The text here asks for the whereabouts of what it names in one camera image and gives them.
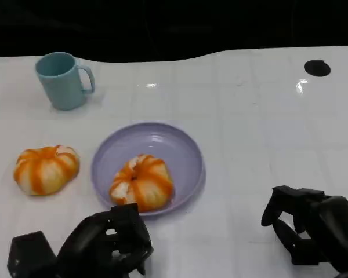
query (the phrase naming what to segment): mug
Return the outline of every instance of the mug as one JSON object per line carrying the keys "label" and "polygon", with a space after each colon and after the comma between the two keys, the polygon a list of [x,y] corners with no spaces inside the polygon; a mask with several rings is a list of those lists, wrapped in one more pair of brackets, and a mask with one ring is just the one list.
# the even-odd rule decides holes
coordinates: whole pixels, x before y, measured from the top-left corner
{"label": "mug", "polygon": [[[71,54],[47,54],[36,63],[35,70],[50,102],[58,110],[72,110],[83,105],[86,96],[95,91],[92,70],[85,65],[77,65]],[[91,89],[84,89],[79,70],[89,75]]]}

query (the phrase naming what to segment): plate rim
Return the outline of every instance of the plate rim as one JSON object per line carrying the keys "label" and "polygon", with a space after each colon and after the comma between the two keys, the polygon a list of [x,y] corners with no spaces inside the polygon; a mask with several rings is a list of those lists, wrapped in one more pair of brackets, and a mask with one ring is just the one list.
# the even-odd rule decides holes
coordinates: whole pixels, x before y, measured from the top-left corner
{"label": "plate rim", "polygon": [[132,128],[136,127],[136,126],[144,126],[144,125],[165,126],[165,127],[171,128],[171,129],[176,129],[177,131],[183,133],[187,138],[189,138],[190,141],[192,141],[192,143],[195,145],[195,148],[197,149],[198,154],[200,155],[201,172],[199,174],[199,177],[198,177],[196,185],[194,186],[194,188],[191,190],[191,192],[189,194],[187,194],[181,201],[179,201],[178,203],[176,203],[173,206],[169,206],[168,208],[158,209],[158,210],[154,210],[152,212],[147,212],[147,213],[139,213],[139,215],[142,216],[142,217],[151,217],[151,216],[158,216],[158,215],[163,215],[163,214],[169,214],[172,211],[174,211],[174,210],[178,209],[179,207],[181,207],[182,205],[186,204],[206,184],[205,160],[204,160],[204,156],[202,155],[202,152],[201,152],[198,144],[196,143],[196,141],[189,134],[187,134],[181,128],[178,128],[178,127],[176,127],[174,125],[170,125],[170,124],[162,123],[162,122],[140,122],[140,123],[134,123],[134,124],[131,124],[131,125],[127,125],[127,126],[121,127],[119,129],[117,129],[115,132],[111,133],[109,136],[107,136],[106,139],[104,139],[102,141],[101,144],[99,144],[99,146],[97,148],[97,151],[94,153],[94,156],[93,156],[93,159],[92,159],[92,165],[91,165],[91,182],[93,184],[94,191],[96,192],[96,194],[98,196],[98,199],[105,206],[108,206],[108,207],[111,207],[112,205],[116,205],[117,206],[117,204],[114,204],[112,200],[110,201],[111,203],[107,203],[106,200],[104,198],[102,198],[102,196],[100,195],[99,191],[97,190],[97,186],[96,186],[96,159],[97,159],[97,155],[100,152],[100,150],[103,148],[103,146],[106,145],[108,141],[110,141],[110,138],[115,137],[119,133],[122,133],[122,132],[124,132],[126,130],[132,129]]}

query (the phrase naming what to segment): tile grout line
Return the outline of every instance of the tile grout line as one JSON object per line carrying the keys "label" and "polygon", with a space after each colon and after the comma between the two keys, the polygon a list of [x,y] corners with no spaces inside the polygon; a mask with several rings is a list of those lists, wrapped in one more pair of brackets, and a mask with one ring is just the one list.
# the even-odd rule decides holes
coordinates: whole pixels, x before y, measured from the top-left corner
{"label": "tile grout line", "polygon": [[[223,173],[226,177],[226,184],[229,186],[231,183],[231,179],[230,179],[230,169],[227,165],[227,163],[225,163],[226,161],[226,150],[225,150],[225,145],[224,145],[224,126],[223,126],[223,117],[224,117],[224,113],[222,113],[222,108],[220,105],[220,96],[217,95],[219,92],[218,90],[216,90],[218,88],[218,70],[215,67],[215,58],[216,58],[216,54],[212,55],[212,59],[211,59],[211,64],[212,64],[212,94],[215,96],[215,115],[216,115],[216,123],[217,123],[217,132],[218,132],[218,137],[217,140],[219,140],[219,142],[221,142],[222,144],[220,145],[220,160],[222,161],[222,165],[220,169],[224,169]],[[229,237],[230,240],[232,240],[232,244],[234,246],[234,248],[231,248],[230,252],[232,253],[234,258],[238,257],[238,253],[237,253],[237,244],[236,244],[236,240],[235,238],[232,237],[232,235],[234,235],[234,231],[237,231],[237,224],[235,223],[234,219],[233,219],[233,214],[232,214],[232,198],[230,194],[224,194],[224,192],[222,191],[222,198],[224,198],[225,200],[225,209],[226,209],[226,220],[227,220],[227,230],[229,231]],[[232,267],[232,271],[233,274],[235,276],[240,276],[240,272],[238,271],[239,267],[237,264],[234,264]]]}
{"label": "tile grout line", "polygon": [[133,124],[133,117],[134,117],[134,114],[133,114],[133,108],[135,106],[135,102],[137,101],[137,94],[138,94],[138,91],[137,91],[137,87],[138,87],[138,74],[139,74],[139,66],[136,65],[134,67],[134,70],[133,70],[133,82],[132,82],[132,97],[130,99],[130,111],[129,111],[129,122],[130,124]]}
{"label": "tile grout line", "polygon": [[259,92],[259,88],[260,88],[260,84],[259,82],[257,81],[257,78],[256,78],[256,74],[255,74],[255,71],[254,71],[254,67],[253,67],[253,62],[252,62],[252,57],[253,57],[253,54],[252,52],[250,51],[250,55],[249,55],[249,65],[250,65],[250,79],[251,79],[251,89],[252,89],[252,93],[254,94],[255,98],[256,98],[256,101],[257,103],[259,103],[258,105],[258,119],[259,119],[259,126],[262,130],[262,133],[263,133],[263,136],[264,136],[264,144],[265,144],[265,147],[266,147],[266,150],[267,150],[267,154],[268,154],[268,165],[269,165],[269,172],[272,176],[272,179],[273,181],[277,184],[277,185],[282,185],[281,184],[281,181],[278,177],[278,174],[276,173],[275,169],[274,169],[274,166],[276,165],[276,159],[275,159],[275,156],[274,156],[274,153],[272,151],[272,144],[269,140],[269,137],[267,136],[267,132],[266,132],[266,125],[265,125],[265,121],[264,121],[264,117],[262,116],[262,111],[261,111],[261,108],[260,108],[260,100],[262,99],[261,98],[261,95],[260,95],[260,92]]}
{"label": "tile grout line", "polygon": [[320,136],[318,135],[316,128],[313,125],[313,122],[309,119],[307,108],[302,100],[300,101],[299,106],[302,112],[304,124],[306,125],[307,130],[312,139],[313,151],[315,152],[317,156],[318,165],[321,169],[322,176],[328,187],[327,189],[334,190],[335,189],[334,182],[332,180],[330,169],[328,167],[324,152],[322,150],[322,145],[323,145],[322,140],[320,139]]}

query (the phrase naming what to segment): black circular hole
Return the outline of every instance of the black circular hole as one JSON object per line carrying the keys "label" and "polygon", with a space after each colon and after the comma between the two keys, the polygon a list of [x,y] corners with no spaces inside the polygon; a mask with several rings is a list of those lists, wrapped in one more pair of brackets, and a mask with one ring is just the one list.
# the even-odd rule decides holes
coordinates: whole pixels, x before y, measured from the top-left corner
{"label": "black circular hole", "polygon": [[322,60],[311,60],[304,64],[307,73],[317,77],[324,77],[330,74],[331,69],[328,64]]}

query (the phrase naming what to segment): table surface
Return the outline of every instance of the table surface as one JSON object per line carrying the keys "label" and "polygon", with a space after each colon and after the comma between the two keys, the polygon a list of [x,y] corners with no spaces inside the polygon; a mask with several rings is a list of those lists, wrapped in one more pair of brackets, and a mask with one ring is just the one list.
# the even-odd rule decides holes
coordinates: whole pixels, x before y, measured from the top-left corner
{"label": "table surface", "polygon": [[[153,120],[196,140],[207,182],[192,204],[146,221],[155,248],[147,277],[335,275],[328,264],[292,266],[260,219],[277,185],[348,198],[348,47],[232,50],[160,63],[80,60],[97,90],[69,112],[50,106],[34,74],[37,59],[0,58],[0,278],[9,277],[12,237],[42,230],[57,254],[82,219],[104,210],[90,181],[94,153],[120,127]],[[312,59],[323,59],[331,74],[307,74]],[[78,177],[59,194],[25,196],[12,178],[17,156],[56,144],[77,150]]]}

